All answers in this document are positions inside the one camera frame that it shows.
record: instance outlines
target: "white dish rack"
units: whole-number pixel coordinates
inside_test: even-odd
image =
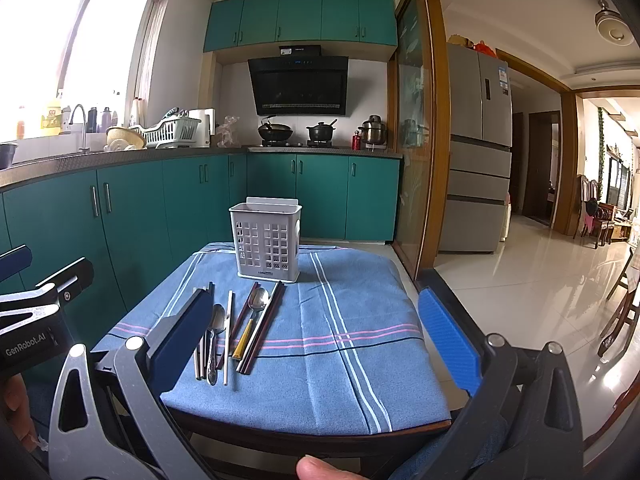
[[[153,128],[143,128],[136,124],[131,130],[136,130],[145,138],[148,148],[174,148],[193,144],[199,123],[199,119],[172,116],[162,119]]]
[[[298,275],[298,200],[247,197],[231,208],[236,263],[241,278],[294,283]]]

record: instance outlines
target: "blue tablecloth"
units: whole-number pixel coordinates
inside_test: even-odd
[[[175,388],[162,395],[165,405],[245,427],[316,435],[383,433],[449,419],[396,266],[363,251],[302,246],[299,267],[300,277],[286,286],[251,374],[230,367],[229,386],[222,378],[210,386],[194,378],[190,360]],[[214,300],[225,308],[229,290],[235,292],[237,316],[254,282],[237,272],[233,245],[207,245],[95,350],[146,335],[161,317],[180,309],[193,287],[210,281]]]

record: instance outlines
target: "hand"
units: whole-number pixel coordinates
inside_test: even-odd
[[[1,389],[2,399],[9,408],[6,412],[6,421],[14,430],[15,436],[20,440],[25,449],[33,451],[38,442],[36,429],[29,412],[29,397],[21,375],[10,378],[4,388]]]
[[[327,462],[309,455],[298,461],[296,473],[300,480],[367,480],[355,473],[340,471]]]

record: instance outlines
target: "range hood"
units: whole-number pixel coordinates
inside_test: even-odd
[[[349,58],[280,56],[249,60],[255,110],[266,115],[346,115]]]

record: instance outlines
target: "red bottle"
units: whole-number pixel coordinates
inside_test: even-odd
[[[355,132],[351,137],[351,149],[356,152],[360,150],[360,132]]]

